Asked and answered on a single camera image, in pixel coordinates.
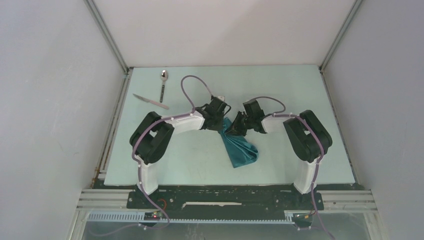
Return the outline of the teal cloth napkin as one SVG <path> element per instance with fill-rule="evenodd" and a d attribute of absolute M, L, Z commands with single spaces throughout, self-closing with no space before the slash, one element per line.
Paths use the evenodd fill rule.
<path fill-rule="evenodd" d="M 259 158 L 258 149 L 249 143 L 243 136 L 218 132 L 222 138 L 228 157 L 233 168 L 243 167 L 255 163 Z"/>

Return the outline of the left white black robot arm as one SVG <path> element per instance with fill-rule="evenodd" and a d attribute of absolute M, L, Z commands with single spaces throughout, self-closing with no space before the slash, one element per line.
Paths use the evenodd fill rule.
<path fill-rule="evenodd" d="M 145 208 L 158 202 L 157 162 L 164 156 L 173 135 L 188 131 L 223 129 L 224 116 L 231 110 L 222 97 L 212 96 L 210 103 L 195 107 L 189 113 L 162 116 L 149 112 L 129 139 L 131 157 L 137 162 L 137 186 L 141 193 L 138 201 Z"/>

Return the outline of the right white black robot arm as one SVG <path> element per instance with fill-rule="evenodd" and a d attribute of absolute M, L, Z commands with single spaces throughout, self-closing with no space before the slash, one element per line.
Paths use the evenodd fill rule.
<path fill-rule="evenodd" d="M 243 103 L 244 111 L 239 111 L 225 131 L 232 136 L 246 136 L 248 130 L 260 134 L 286 133 L 291 147 L 298 157 L 298 167 L 291 204 L 304 209 L 311 202 L 310 192 L 316 187 L 316 180 L 323 157 L 333 144 L 331 135 L 312 110 L 296 115 L 282 111 L 265 114 L 256 99 Z"/>

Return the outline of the silver spoon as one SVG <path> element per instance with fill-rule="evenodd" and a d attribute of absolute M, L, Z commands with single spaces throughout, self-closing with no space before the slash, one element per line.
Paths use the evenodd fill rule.
<path fill-rule="evenodd" d="M 169 77 L 168 72 L 166 70 L 163 70 L 161 72 L 161 75 L 160 75 L 160 79 L 161 79 L 161 82 L 162 82 L 162 84 L 161 84 L 161 92 L 160 92 L 160 99 L 159 99 L 159 102 L 160 103 L 162 103 L 163 102 L 163 99 L 164 99 L 165 84 L 166 84 L 166 81 L 168 80 L 168 77 Z"/>

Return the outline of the silver knife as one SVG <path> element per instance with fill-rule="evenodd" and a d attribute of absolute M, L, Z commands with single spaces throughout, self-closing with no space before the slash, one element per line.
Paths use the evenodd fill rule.
<path fill-rule="evenodd" d="M 151 99 L 148 99 L 148 98 L 142 97 L 142 96 L 137 95 L 137 94 L 135 94 L 135 93 L 133 93 L 132 95 L 133 95 L 134 97 L 136 97 L 137 99 L 139 99 L 139 100 L 141 100 L 141 101 L 144 101 L 144 102 L 146 102 L 146 103 L 153 104 L 153 105 L 158 106 L 158 107 L 160 107 L 160 108 L 163 108 L 163 109 L 165 109 L 165 110 L 169 110 L 169 109 L 170 109 L 167 105 L 164 105 L 164 104 L 162 104 L 162 103 L 160 103 L 160 102 L 157 102 L 157 101 L 154 101 L 154 100 L 151 100 Z"/>

